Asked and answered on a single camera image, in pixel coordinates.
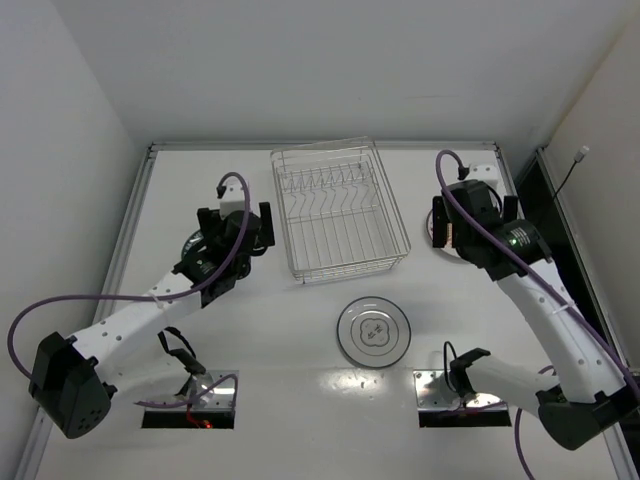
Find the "black rimmed white plate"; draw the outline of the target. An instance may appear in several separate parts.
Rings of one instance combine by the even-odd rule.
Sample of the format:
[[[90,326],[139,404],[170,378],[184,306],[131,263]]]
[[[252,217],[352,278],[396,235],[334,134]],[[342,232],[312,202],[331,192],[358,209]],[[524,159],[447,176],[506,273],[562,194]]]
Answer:
[[[361,297],[340,313],[336,338],[342,354],[352,364],[384,369],[397,364],[412,340],[408,317],[394,302],[379,296]]]

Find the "orange sunburst plate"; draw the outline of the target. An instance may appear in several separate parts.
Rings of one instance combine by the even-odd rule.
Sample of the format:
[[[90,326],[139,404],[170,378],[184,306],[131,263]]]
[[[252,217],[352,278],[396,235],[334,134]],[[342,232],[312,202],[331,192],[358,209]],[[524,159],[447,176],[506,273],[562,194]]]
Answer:
[[[425,232],[428,238],[429,246],[437,253],[448,257],[451,261],[465,263],[465,260],[458,254],[457,250],[453,247],[453,227],[451,224],[447,225],[447,238],[443,247],[434,247],[434,223],[433,223],[433,211],[430,210],[425,220]]]

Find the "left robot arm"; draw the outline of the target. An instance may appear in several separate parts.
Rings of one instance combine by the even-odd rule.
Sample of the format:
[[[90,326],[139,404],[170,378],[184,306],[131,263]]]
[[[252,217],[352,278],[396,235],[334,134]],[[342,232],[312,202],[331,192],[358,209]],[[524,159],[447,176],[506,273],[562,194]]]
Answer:
[[[206,308],[251,272],[251,260],[274,246],[271,206],[257,213],[201,208],[202,239],[140,302],[38,345],[29,393],[68,439],[93,430],[123,392],[117,364],[179,320]]]

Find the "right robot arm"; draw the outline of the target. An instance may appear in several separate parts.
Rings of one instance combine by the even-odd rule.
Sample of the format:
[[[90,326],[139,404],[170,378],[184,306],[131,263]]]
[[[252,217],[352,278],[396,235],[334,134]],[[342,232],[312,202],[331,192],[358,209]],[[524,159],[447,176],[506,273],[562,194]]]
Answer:
[[[639,400],[613,351],[590,332],[565,291],[540,232],[517,216],[517,205],[507,196],[496,207],[482,181],[456,183],[432,200],[432,244],[451,243],[462,260],[488,274],[521,312],[556,375],[474,348],[450,361],[446,377],[459,397],[495,395],[538,418],[561,447],[576,450],[636,411]]]

